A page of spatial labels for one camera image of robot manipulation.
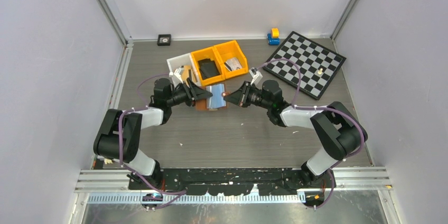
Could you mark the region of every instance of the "orange storage bin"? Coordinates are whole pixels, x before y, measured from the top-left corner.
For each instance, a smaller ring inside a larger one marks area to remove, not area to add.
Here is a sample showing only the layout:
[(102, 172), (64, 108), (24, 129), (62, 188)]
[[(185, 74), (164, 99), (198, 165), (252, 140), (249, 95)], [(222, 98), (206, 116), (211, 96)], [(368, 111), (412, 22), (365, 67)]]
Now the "orange storage bin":
[[(224, 71), (225, 71), (224, 63), (221, 60), (221, 57), (219, 57), (218, 51), (216, 50), (216, 48), (214, 46), (208, 47), (208, 48), (205, 48), (205, 49), (202, 49), (199, 51), (193, 51), (193, 52), (191, 52), (191, 57), (193, 57), (194, 66), (197, 69), (197, 72), (199, 74), (199, 80), (201, 81), (202, 86), (205, 87), (205, 86), (208, 86), (211, 84), (215, 84), (217, 82), (221, 82), (226, 79), (226, 77), (224, 75)], [(203, 59), (210, 59), (210, 60), (214, 61), (216, 68), (218, 69), (220, 75), (204, 80), (202, 78), (201, 71), (199, 70), (199, 63), (198, 63), (198, 61), (203, 60)]]
[[(230, 79), (232, 77), (239, 76), (239, 75), (249, 72), (249, 66), (247, 65), (247, 59), (244, 56), (244, 54), (242, 53), (236, 40), (226, 42), (226, 43), (217, 44), (214, 47), (218, 51), (219, 56), (221, 56), (221, 61), (223, 63), (222, 70), (224, 71), (224, 76), (226, 79)], [(226, 66), (224, 65), (224, 63), (228, 59), (231, 59), (231, 58), (237, 58), (239, 63), (241, 64), (242, 68), (235, 70), (235, 71), (229, 71), (226, 68)]]

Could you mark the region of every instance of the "gray floor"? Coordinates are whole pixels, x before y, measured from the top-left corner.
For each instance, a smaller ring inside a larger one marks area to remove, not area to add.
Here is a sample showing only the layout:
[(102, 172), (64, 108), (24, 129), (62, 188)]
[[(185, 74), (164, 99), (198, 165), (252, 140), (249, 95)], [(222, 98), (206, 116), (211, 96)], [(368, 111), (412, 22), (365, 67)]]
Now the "gray floor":
[[(334, 49), (329, 39), (316, 42)], [(127, 70), (119, 103), (120, 109), (144, 106), (136, 88), (144, 79), (167, 73), (166, 60), (224, 41), (173, 41), (171, 46), (157, 46), (155, 42), (136, 42)], [(249, 67), (258, 67), (274, 52), (276, 46), (266, 40), (238, 40)], [(263, 80), (276, 79), (262, 71)], [(228, 91), (238, 89), (245, 76), (226, 80)], [(291, 101), (295, 89), (278, 81), (283, 96)], [(147, 99), (153, 93), (153, 81), (142, 87)], [(321, 100), (300, 93), (298, 105), (328, 105), (342, 102), (350, 111), (353, 103), (342, 71), (339, 71)], [(162, 126), (145, 129), (140, 137), (140, 149), (158, 160), (162, 167), (298, 167), (321, 147), (311, 129), (282, 128), (270, 123), (266, 110), (250, 106), (230, 106), (226, 110), (196, 111), (194, 107), (179, 105)], [(348, 159), (341, 166), (370, 166), (367, 152)]]

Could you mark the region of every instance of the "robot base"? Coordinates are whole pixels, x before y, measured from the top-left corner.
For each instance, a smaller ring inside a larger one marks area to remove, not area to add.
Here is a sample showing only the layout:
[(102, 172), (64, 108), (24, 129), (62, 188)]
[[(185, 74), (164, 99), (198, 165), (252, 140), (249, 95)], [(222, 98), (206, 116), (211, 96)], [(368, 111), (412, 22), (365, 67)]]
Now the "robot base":
[[(257, 189), (260, 196), (294, 195), (301, 188), (322, 188), (331, 184), (328, 175), (322, 175), (311, 184), (301, 184), (297, 169), (292, 168), (237, 168), (237, 169), (163, 169), (164, 188), (167, 191), (186, 190), (187, 195), (225, 196), (248, 195)], [(129, 182), (130, 190), (147, 190), (138, 181)]]

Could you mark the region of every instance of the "black and white checkered board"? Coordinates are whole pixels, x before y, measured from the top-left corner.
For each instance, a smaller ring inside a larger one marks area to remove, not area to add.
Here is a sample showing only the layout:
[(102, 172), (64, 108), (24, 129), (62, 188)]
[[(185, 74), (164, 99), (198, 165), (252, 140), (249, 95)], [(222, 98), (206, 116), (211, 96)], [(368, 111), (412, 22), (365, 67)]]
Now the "black and white checkered board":
[[(300, 90), (319, 100), (346, 58), (296, 33), (291, 34), (275, 50), (267, 61), (286, 58), (300, 67), (302, 81)], [(263, 67), (267, 72), (286, 83), (297, 87), (298, 74), (294, 65), (287, 61), (277, 61)]]

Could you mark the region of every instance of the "white panel wall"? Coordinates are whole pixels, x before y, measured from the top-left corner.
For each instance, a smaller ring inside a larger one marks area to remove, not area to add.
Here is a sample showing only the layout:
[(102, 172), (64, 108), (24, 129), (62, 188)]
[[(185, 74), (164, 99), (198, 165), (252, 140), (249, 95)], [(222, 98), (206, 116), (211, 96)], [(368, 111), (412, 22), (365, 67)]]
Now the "white panel wall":
[(123, 47), (96, 0), (0, 4), (0, 223), (66, 223)]
[(271, 27), (329, 36), (349, 0), (109, 0), (132, 38), (264, 36)]
[(360, 0), (337, 47), (407, 223), (447, 223), (448, 0)]

